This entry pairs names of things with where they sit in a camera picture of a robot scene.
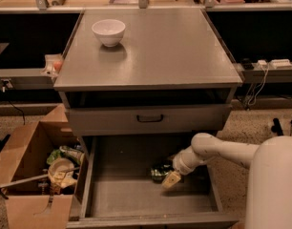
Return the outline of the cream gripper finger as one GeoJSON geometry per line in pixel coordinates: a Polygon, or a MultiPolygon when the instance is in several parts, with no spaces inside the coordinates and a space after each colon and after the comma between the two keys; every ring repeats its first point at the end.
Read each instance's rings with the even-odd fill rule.
{"type": "Polygon", "coordinates": [[[181,174],[177,171],[169,172],[165,179],[162,181],[162,187],[164,189],[170,189],[175,184],[177,184],[181,180],[181,174]]]}

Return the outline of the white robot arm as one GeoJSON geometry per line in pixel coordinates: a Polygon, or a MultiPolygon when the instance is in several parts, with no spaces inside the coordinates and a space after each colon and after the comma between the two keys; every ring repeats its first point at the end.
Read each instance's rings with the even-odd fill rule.
{"type": "Polygon", "coordinates": [[[173,187],[216,157],[248,170],[244,229],[292,229],[292,136],[275,136],[256,145],[198,133],[188,148],[174,155],[173,171],[162,187],[173,187]]]}

